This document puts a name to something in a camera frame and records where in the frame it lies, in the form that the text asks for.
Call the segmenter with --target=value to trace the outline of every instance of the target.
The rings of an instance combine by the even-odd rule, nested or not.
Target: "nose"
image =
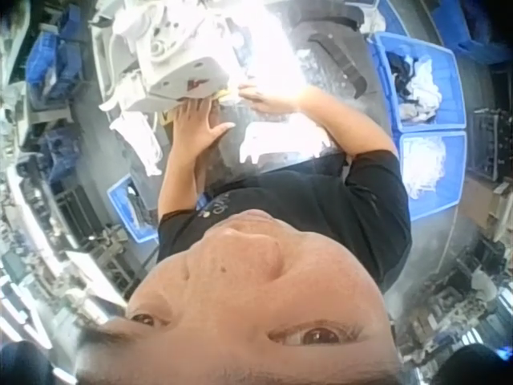
[[[204,239],[201,248],[202,261],[190,266],[191,275],[196,267],[201,277],[216,280],[214,286],[261,284],[280,277],[283,269],[283,250],[276,238],[240,231],[236,225],[217,229]]]

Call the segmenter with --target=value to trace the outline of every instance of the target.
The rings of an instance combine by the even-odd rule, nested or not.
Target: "workstation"
[[[508,345],[512,56],[485,42],[486,28],[464,43],[450,36],[444,13],[455,14],[454,2],[98,0],[48,3],[38,16],[31,3],[10,55],[2,51],[2,92],[16,95],[2,125],[3,207],[19,212],[6,223],[26,238],[24,261],[43,262],[12,283],[31,287],[39,277],[53,312],[66,298],[67,315],[79,314],[60,314],[49,329],[76,337],[105,323],[157,263],[173,109],[184,100],[213,95],[220,119],[235,124],[208,159],[201,215],[225,211],[215,198],[242,180],[347,175],[351,156],[330,132],[241,100],[239,85],[258,79],[264,89],[312,84],[369,116],[398,148],[413,245],[385,302],[413,383],[429,383],[472,340]],[[458,14],[472,15],[464,6]],[[489,141],[491,156],[480,145]],[[490,209],[477,210],[475,199]],[[45,247],[31,245],[41,233]],[[483,274],[486,289],[477,290]],[[58,334],[50,332],[50,356],[71,371],[73,348]]]

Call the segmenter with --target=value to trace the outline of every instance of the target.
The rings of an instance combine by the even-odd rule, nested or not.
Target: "person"
[[[409,252],[410,216],[393,141],[315,87],[240,96],[260,112],[302,112],[352,159],[346,180],[270,172],[204,209],[205,153],[233,124],[211,99],[174,115],[159,199],[157,266],[126,318],[85,330],[79,383],[398,383],[382,292]]]

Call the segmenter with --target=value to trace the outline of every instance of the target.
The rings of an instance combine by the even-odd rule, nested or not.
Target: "clothing pile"
[[[433,61],[429,56],[414,59],[387,52],[399,97],[401,121],[429,123],[442,103],[442,94],[433,81]]]
[[[411,199],[436,191],[436,184],[445,176],[445,160],[446,145],[440,138],[404,140],[402,181]]]

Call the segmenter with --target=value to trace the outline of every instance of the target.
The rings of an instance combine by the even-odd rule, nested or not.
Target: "sewing machine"
[[[103,63],[110,87],[100,109],[161,112],[185,98],[229,94],[243,71],[225,16],[206,4],[214,2],[101,0],[94,28],[110,16],[111,37]]]

